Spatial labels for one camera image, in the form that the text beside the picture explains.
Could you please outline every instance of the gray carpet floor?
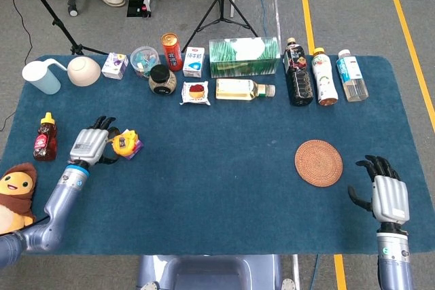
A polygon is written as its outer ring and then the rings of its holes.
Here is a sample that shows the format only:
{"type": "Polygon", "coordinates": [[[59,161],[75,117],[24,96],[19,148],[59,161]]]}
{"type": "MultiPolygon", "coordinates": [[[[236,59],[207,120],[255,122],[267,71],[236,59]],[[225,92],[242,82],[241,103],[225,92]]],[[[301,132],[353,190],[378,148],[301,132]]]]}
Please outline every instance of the gray carpet floor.
{"type": "MultiPolygon", "coordinates": [[[[144,44],[161,51],[160,36],[168,31],[175,31],[182,43],[187,41],[213,0],[152,0],[153,14],[147,20],[127,18],[126,7],[110,8],[99,0],[77,0],[80,14],[72,18],[67,13],[67,0],[47,1],[78,43],[107,52],[130,53],[144,44]]],[[[236,2],[255,30],[263,35],[262,7],[259,0],[236,2]]],[[[29,42],[21,27],[20,18],[14,11],[12,0],[0,0],[0,3],[2,123],[17,105],[23,85],[20,72],[29,42]]],[[[393,64],[421,165],[434,198],[434,130],[393,1],[309,0],[309,3],[317,46],[325,47],[332,54],[343,48],[349,48],[355,54],[378,54],[385,56],[393,64]]],[[[432,46],[435,37],[432,28],[435,0],[401,0],[401,3],[432,101],[435,101],[435,57],[432,46]]],[[[31,32],[33,50],[29,60],[42,54],[69,52],[68,40],[58,28],[51,25],[51,17],[38,0],[16,0],[16,4],[31,32]]],[[[264,0],[264,4],[268,34],[276,35],[274,0],[264,0]]],[[[289,36],[294,36],[307,48],[301,0],[278,0],[277,8],[283,42],[289,36]]],[[[210,19],[217,15],[218,10],[214,9],[210,19]]],[[[250,36],[250,33],[238,26],[220,23],[200,32],[192,45],[207,48],[210,39],[235,36],[250,36]]],[[[12,120],[9,120],[5,130],[0,133],[0,154],[3,153],[11,123],[12,120]]],[[[365,218],[367,216],[362,212],[362,219],[365,218]]],[[[412,260],[416,289],[433,289],[435,274],[430,271],[435,266],[435,254],[413,255],[412,260]]],[[[345,255],[344,262],[348,289],[379,288],[375,256],[345,255]]],[[[133,289],[138,263],[138,257],[135,256],[25,256],[16,266],[0,271],[0,289],[133,289]]],[[[314,265],[314,255],[300,256],[302,289],[309,288],[314,265]]],[[[291,261],[287,256],[283,256],[283,271],[284,276],[292,277],[291,261]]],[[[314,289],[336,288],[333,257],[322,255],[314,289]]]]}

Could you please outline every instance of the brown plush toy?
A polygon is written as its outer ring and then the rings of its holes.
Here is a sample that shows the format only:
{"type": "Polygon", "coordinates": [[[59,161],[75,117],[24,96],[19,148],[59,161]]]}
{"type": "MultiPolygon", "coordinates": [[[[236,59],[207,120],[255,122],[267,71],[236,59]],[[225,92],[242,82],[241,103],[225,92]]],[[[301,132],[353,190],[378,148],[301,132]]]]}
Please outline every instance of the brown plush toy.
{"type": "Polygon", "coordinates": [[[0,234],[19,230],[35,221],[31,205],[36,176],[33,164],[23,163],[6,171],[0,179],[0,234]]]}

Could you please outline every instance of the light blue cup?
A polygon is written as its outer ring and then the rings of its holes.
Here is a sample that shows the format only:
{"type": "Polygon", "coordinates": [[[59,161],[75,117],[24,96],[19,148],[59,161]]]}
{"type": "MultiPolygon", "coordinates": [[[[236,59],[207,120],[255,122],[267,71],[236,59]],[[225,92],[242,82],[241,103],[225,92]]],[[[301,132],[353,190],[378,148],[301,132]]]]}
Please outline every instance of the light blue cup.
{"type": "Polygon", "coordinates": [[[48,68],[55,64],[62,70],[67,69],[54,59],[45,61],[32,61],[22,69],[22,78],[32,83],[36,88],[40,89],[45,94],[54,94],[60,90],[60,82],[48,68]]]}

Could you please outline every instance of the woven coaster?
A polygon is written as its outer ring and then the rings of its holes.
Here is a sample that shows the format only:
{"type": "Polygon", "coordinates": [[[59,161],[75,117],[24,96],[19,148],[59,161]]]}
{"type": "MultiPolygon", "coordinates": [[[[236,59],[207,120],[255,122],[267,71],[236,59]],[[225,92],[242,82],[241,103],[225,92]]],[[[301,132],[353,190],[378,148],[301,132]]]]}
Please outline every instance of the woven coaster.
{"type": "Polygon", "coordinates": [[[294,165],[302,179],[318,187],[334,185],[343,172],[340,153],[319,139],[307,141],[298,148],[294,165]]]}

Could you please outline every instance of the white box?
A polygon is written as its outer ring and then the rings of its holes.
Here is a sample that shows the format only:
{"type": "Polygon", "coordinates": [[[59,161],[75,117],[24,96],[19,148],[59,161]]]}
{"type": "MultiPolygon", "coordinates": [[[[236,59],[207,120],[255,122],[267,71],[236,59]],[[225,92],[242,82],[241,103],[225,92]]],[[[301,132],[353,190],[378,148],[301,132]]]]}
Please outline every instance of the white box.
{"type": "Polygon", "coordinates": [[[201,77],[204,63],[204,48],[188,47],[184,57],[183,74],[186,77],[201,77]]]}
{"type": "Polygon", "coordinates": [[[101,69],[101,72],[105,77],[122,79],[127,66],[128,58],[125,54],[116,54],[115,52],[110,52],[103,68],[101,69]]]}

